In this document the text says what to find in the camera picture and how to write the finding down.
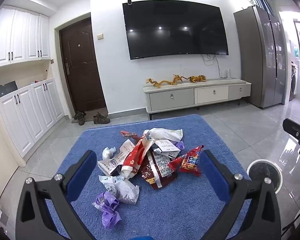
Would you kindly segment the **purple wrapper front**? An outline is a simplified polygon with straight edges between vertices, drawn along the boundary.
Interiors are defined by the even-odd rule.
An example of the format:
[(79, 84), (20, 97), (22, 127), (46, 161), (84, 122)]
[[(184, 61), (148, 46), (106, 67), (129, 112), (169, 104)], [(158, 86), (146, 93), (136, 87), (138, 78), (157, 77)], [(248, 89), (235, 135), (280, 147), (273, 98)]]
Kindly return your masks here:
[(106, 230), (112, 230), (121, 221), (120, 214), (116, 211), (119, 205), (117, 198), (109, 191), (99, 194), (93, 206), (102, 212), (102, 225)]

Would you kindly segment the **white torn paper package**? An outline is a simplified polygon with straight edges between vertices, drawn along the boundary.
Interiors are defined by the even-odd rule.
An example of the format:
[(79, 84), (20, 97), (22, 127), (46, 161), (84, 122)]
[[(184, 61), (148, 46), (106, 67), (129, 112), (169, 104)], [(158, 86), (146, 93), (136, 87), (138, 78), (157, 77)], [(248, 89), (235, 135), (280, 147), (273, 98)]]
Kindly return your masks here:
[(132, 152), (135, 145), (127, 139), (119, 148), (118, 152), (115, 152), (113, 158), (108, 160), (99, 160), (97, 162), (98, 167), (106, 176), (111, 176), (119, 166), (123, 165), (126, 157)]

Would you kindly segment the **white plastic bag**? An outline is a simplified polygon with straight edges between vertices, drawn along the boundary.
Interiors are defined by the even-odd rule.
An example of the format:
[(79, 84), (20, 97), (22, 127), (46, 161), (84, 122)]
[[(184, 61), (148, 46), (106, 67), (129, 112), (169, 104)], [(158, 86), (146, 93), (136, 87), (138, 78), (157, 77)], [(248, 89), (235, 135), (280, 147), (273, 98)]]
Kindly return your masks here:
[(132, 184), (123, 176), (99, 176), (99, 181), (104, 185), (119, 202), (135, 205), (138, 201), (140, 188)]

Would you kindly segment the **bright red snack wrapper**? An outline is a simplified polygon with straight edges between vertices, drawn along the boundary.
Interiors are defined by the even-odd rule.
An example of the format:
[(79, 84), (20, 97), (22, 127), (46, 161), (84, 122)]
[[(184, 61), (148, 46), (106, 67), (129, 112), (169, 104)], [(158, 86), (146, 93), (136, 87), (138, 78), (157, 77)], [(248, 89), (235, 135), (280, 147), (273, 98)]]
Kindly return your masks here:
[(204, 148), (203, 145), (200, 145), (186, 154), (183, 154), (173, 161), (168, 163), (168, 167), (173, 171), (178, 170), (181, 173), (191, 173), (195, 176), (200, 176), (201, 171), (198, 167), (200, 152)]

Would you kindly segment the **white tissue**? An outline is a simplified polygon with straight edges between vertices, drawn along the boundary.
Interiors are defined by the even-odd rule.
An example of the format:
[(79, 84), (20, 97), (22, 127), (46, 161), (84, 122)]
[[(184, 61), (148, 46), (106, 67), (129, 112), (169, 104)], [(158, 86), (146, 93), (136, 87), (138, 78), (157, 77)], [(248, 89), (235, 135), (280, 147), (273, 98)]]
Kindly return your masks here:
[(115, 152), (116, 152), (116, 148), (115, 147), (111, 147), (111, 148), (106, 147), (102, 151), (102, 160), (108, 160), (108, 159), (113, 158)]

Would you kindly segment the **red white paper bag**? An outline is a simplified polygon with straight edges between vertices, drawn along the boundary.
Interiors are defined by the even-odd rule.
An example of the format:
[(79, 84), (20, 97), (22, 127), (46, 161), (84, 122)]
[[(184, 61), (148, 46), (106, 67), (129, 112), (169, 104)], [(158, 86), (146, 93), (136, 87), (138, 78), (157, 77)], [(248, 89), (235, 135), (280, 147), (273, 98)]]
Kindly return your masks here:
[(132, 152), (126, 157), (121, 168), (121, 175), (125, 179), (133, 178), (144, 160), (144, 157), (151, 146), (154, 144), (154, 139), (148, 139), (149, 129), (144, 130), (141, 139), (133, 148)]

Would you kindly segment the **dark red snack bag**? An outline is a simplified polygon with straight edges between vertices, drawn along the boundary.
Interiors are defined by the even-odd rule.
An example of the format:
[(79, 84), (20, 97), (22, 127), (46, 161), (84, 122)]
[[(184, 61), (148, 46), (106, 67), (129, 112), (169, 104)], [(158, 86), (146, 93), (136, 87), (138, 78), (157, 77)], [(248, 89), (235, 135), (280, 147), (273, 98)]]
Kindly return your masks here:
[(148, 151), (139, 168), (142, 178), (155, 190), (166, 187), (177, 179), (178, 175), (168, 164), (170, 158)]

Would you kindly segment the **white milk carton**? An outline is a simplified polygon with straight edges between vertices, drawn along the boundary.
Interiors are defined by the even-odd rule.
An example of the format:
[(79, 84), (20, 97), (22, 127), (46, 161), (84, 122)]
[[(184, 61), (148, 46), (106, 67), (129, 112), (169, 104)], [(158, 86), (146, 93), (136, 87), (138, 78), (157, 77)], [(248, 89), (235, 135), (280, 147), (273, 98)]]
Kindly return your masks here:
[(172, 142), (164, 139), (156, 140), (152, 148), (154, 153), (164, 155), (172, 160), (175, 159), (181, 151)]

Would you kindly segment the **white yellow plastic wrapper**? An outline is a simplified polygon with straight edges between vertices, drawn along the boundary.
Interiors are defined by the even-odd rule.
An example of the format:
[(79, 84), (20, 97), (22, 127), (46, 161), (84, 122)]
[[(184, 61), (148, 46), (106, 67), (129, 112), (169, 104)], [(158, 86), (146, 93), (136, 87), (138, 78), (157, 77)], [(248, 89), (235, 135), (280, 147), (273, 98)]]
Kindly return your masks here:
[(143, 132), (146, 136), (154, 140), (170, 140), (179, 142), (183, 139), (183, 130), (171, 130), (165, 128), (146, 129)]

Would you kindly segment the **small purple wrapper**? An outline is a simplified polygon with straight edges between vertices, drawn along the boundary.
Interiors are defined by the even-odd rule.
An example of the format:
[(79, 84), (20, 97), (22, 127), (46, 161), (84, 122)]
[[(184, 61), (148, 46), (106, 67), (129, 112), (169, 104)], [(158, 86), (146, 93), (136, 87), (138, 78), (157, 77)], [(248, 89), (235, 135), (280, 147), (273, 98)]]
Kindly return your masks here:
[(181, 151), (185, 148), (184, 143), (182, 141), (177, 142), (175, 146)]

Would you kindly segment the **white rimmed trash bin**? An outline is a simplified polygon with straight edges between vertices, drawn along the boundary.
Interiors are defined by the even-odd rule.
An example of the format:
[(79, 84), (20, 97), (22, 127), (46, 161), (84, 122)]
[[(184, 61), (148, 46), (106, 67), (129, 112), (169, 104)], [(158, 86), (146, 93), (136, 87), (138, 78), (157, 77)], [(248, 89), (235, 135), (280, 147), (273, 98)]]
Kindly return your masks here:
[(275, 194), (278, 194), (283, 185), (283, 175), (280, 167), (267, 159), (257, 159), (249, 164), (247, 174), (252, 180), (263, 180), (272, 183)]

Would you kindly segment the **grey double door refrigerator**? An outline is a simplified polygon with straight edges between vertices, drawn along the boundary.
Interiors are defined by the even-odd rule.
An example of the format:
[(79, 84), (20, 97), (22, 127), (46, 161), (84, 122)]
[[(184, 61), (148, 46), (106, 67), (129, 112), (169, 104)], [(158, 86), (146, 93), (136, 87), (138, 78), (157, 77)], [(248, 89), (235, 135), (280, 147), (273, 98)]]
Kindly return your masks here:
[(258, 108), (281, 104), (286, 91), (286, 53), (277, 18), (253, 5), (234, 13), (242, 79), (251, 83), (248, 101)]

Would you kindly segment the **brown shoe left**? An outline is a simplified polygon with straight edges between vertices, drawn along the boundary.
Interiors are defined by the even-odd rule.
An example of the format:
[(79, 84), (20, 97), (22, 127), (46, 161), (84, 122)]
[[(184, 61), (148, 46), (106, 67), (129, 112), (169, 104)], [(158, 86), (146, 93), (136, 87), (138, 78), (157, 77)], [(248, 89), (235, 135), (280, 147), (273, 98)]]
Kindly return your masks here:
[(83, 126), (85, 124), (85, 112), (77, 112), (73, 117), (71, 123), (72, 124), (79, 124), (79, 126)]

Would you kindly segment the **brown shoe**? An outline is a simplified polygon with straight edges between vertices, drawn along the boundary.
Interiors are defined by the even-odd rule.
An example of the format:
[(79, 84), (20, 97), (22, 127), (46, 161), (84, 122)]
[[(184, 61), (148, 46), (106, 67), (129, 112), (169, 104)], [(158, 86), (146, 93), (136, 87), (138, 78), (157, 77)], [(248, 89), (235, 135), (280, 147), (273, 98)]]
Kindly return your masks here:
[(83, 126), (85, 124), (85, 112), (77, 112), (73, 117), (71, 123), (72, 124), (79, 124), (79, 126)]
[(97, 113), (93, 118), (94, 124), (109, 124), (111, 120), (107, 117), (102, 115), (101, 113)]

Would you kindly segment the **golden tiger figurine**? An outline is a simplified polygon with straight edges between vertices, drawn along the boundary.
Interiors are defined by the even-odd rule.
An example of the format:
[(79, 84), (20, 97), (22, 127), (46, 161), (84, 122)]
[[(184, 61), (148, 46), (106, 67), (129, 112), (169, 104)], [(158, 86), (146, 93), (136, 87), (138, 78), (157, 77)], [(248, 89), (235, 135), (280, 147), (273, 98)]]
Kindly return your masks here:
[(206, 77), (204, 75), (190, 76), (188, 80), (192, 83), (205, 82)]

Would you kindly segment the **brown shoe right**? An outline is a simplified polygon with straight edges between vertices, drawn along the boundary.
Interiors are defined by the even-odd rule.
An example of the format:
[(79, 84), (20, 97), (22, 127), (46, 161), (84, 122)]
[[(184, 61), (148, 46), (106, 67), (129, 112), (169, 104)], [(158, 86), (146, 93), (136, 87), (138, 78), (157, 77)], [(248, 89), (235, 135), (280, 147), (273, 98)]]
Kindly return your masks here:
[(97, 113), (93, 118), (94, 124), (109, 124), (111, 120), (107, 117), (102, 115), (101, 113)]

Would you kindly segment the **small red wrapper far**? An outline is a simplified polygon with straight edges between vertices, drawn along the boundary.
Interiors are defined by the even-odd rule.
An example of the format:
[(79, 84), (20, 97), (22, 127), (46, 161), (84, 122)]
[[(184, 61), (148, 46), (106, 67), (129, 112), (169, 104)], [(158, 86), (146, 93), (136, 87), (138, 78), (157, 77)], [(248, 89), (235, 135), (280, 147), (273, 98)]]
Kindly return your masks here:
[(136, 133), (133, 133), (133, 132), (121, 131), (120, 134), (122, 137), (128, 138), (128, 139), (133, 139), (136, 142), (138, 142), (140, 140), (140, 137)]

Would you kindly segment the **white grey TV cabinet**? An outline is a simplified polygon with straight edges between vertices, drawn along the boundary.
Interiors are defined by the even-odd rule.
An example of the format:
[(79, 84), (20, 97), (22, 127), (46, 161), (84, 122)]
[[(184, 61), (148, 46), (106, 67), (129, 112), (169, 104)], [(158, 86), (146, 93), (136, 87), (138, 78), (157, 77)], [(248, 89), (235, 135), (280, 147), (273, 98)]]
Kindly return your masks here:
[(205, 82), (186, 81), (178, 85), (143, 87), (146, 112), (155, 113), (222, 103), (249, 97), (251, 83), (240, 79), (211, 79)]

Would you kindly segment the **black box on counter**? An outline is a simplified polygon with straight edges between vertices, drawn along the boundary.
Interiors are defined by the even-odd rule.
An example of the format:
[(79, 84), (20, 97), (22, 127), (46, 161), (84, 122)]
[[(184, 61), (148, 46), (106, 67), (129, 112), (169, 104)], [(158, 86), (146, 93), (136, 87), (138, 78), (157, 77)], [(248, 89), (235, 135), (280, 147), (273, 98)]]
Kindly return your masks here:
[(0, 98), (5, 96), (6, 94), (16, 91), (17, 89), (18, 89), (18, 86), (15, 81), (11, 81), (4, 85), (0, 85)]

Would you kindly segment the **golden dragon figurine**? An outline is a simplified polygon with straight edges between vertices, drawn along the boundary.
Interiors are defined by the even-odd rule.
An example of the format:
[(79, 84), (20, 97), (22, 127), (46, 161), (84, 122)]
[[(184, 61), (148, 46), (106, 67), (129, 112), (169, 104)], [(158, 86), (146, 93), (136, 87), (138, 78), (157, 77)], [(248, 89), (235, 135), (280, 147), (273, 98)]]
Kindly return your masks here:
[(155, 88), (160, 88), (162, 85), (177, 85), (178, 82), (182, 82), (182, 77), (180, 75), (173, 75), (173, 80), (169, 81), (169, 80), (162, 80), (160, 82), (155, 81), (151, 78), (148, 78), (146, 80), (146, 83), (150, 83), (151, 85), (153, 85)]

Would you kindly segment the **dark brown entrance door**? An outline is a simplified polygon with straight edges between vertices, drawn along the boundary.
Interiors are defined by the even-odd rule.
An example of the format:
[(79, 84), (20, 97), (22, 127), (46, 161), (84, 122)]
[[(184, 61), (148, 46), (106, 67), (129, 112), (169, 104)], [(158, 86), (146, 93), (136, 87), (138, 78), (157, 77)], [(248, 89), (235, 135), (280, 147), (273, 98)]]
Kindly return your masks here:
[(105, 108), (94, 47), (91, 18), (59, 32), (67, 87), (76, 112)]

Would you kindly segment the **large black wall television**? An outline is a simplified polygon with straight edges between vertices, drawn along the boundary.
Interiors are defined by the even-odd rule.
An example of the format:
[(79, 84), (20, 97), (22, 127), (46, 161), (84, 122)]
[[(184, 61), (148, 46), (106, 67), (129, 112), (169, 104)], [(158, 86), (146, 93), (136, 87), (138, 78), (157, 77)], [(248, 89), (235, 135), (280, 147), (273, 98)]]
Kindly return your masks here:
[(122, 5), (130, 59), (212, 54), (228, 55), (219, 7), (179, 1), (146, 0)]

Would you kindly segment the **white upper wall cabinet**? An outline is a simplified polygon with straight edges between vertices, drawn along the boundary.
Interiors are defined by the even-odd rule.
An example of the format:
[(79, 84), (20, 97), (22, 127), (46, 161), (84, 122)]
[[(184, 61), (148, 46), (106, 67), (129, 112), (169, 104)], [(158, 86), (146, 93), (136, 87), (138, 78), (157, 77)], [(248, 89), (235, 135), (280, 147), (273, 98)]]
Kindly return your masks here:
[(0, 67), (49, 60), (49, 18), (26, 9), (0, 8)]

